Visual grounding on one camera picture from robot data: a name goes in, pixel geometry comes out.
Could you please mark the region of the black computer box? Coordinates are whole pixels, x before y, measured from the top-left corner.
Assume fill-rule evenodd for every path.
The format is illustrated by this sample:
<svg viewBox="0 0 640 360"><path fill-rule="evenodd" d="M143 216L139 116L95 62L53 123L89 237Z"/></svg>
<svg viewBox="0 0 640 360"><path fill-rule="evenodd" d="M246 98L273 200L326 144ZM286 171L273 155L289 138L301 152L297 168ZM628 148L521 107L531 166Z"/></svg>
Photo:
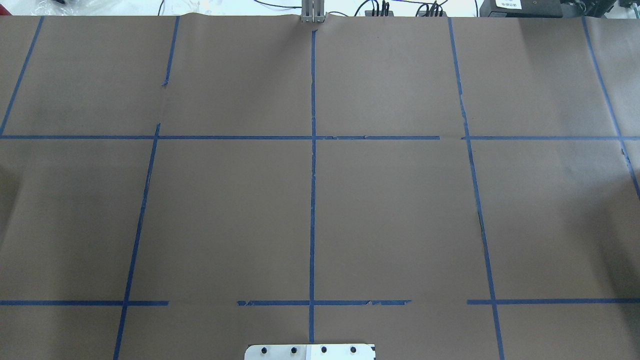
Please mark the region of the black computer box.
<svg viewBox="0 0 640 360"><path fill-rule="evenodd" d="M483 0L480 18L562 18L560 0Z"/></svg>

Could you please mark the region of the aluminium frame post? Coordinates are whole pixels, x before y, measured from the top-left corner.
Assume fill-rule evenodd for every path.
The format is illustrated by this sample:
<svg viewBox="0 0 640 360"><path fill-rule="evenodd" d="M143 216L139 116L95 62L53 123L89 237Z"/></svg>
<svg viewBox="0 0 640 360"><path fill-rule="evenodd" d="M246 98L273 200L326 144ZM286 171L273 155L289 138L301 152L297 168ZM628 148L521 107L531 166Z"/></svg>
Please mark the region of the aluminium frame post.
<svg viewBox="0 0 640 360"><path fill-rule="evenodd" d="M302 0L301 1L301 22L302 23L324 23L326 21L324 0Z"/></svg>

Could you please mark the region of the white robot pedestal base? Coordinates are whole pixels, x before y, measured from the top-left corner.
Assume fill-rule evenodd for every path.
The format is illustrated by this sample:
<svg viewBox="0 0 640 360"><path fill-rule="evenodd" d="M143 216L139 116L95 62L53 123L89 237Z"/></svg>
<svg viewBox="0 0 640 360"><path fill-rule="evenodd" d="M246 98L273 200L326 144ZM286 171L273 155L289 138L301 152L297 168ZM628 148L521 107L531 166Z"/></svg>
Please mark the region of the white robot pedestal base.
<svg viewBox="0 0 640 360"><path fill-rule="evenodd" d="M255 344L247 347L245 360L375 360L373 344Z"/></svg>

